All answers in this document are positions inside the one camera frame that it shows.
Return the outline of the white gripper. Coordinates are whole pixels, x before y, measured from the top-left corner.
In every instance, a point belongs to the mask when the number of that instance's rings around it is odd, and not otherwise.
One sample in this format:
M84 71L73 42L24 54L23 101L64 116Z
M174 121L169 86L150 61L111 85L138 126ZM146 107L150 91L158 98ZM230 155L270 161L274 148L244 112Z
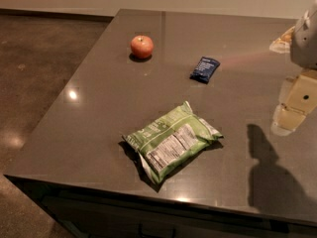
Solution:
M271 131L277 136L288 136L317 107L317 0L295 27L275 39L269 49L278 54L290 53L293 63L310 68L295 77L288 76L281 86Z

